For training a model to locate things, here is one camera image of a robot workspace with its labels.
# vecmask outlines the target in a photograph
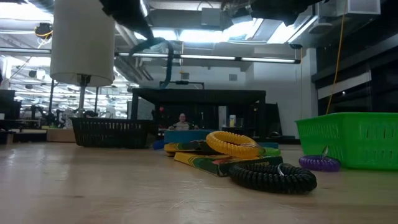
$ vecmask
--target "table surface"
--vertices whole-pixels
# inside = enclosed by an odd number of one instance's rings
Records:
[[[282,146],[298,165],[297,146]],[[0,146],[1,223],[396,223],[398,174],[315,172],[309,195],[245,189],[162,151]]]

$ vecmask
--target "black plastic basket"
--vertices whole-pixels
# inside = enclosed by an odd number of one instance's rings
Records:
[[[71,118],[76,143],[84,147],[142,149],[153,121]]]

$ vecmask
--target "lamp shade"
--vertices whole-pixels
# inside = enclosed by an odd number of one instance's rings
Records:
[[[98,0],[56,0],[50,76],[79,85],[80,75],[89,75],[88,86],[112,84],[114,30]]]

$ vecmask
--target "black coiled keychain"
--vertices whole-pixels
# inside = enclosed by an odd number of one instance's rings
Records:
[[[232,181],[250,189],[280,194],[305,194],[317,187],[309,170],[289,164],[236,164],[229,168]]]

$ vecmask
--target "purple coiled keychain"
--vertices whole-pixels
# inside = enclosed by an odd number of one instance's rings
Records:
[[[303,156],[298,160],[298,163],[308,170],[338,172],[340,170],[340,161],[326,156],[327,154],[328,147],[325,147],[322,155]]]

